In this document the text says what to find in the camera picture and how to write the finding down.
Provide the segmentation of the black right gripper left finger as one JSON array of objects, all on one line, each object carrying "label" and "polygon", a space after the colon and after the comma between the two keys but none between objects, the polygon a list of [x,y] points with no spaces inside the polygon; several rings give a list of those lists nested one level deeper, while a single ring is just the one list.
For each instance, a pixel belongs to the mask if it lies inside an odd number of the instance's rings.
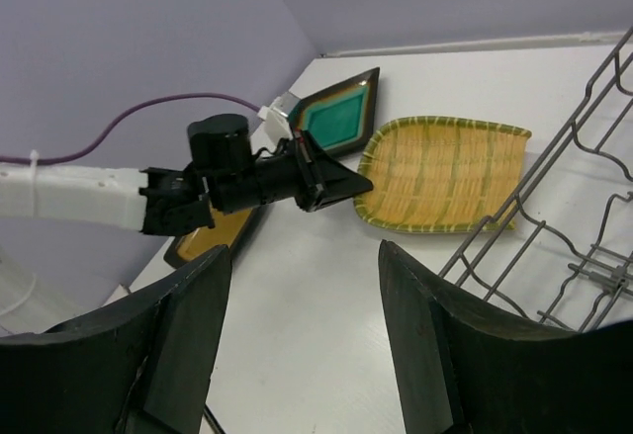
[{"label": "black right gripper left finger", "polygon": [[44,333],[2,338],[2,432],[199,432],[230,281],[216,246]]}]

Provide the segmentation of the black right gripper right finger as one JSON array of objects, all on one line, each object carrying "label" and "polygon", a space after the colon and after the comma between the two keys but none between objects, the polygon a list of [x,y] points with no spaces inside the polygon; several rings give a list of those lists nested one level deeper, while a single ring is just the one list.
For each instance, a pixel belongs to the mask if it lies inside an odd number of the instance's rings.
[{"label": "black right gripper right finger", "polygon": [[392,241],[382,307],[408,433],[628,433],[632,324],[578,333],[454,286]]}]

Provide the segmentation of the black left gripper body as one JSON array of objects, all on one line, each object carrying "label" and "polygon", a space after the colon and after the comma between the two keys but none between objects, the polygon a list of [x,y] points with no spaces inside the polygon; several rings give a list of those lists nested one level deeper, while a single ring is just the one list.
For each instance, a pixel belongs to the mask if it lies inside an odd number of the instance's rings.
[{"label": "black left gripper body", "polygon": [[212,207],[224,214],[293,199],[305,212],[324,203],[321,150],[301,130],[281,138],[268,156],[252,151],[246,117],[214,115],[187,127],[191,163],[187,172]]}]

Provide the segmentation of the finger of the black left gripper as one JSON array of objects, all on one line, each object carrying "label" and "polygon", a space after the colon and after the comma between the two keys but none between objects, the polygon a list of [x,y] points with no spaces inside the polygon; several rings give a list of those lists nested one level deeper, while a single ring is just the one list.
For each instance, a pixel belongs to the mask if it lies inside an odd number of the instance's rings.
[{"label": "finger of the black left gripper", "polygon": [[299,207],[305,212],[316,212],[374,188],[370,179],[330,157],[309,132],[302,130],[299,168],[304,181],[300,186]]}]

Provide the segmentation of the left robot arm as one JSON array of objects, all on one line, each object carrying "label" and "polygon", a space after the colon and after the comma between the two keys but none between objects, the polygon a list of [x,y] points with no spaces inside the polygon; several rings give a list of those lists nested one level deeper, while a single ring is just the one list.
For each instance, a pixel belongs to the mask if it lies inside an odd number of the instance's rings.
[{"label": "left robot arm", "polygon": [[1,167],[1,214],[84,221],[146,235],[183,236],[225,215],[292,199],[310,213],[372,190],[307,131],[273,151],[254,151],[246,117],[215,115],[187,128],[192,160],[183,170],[26,165]]}]

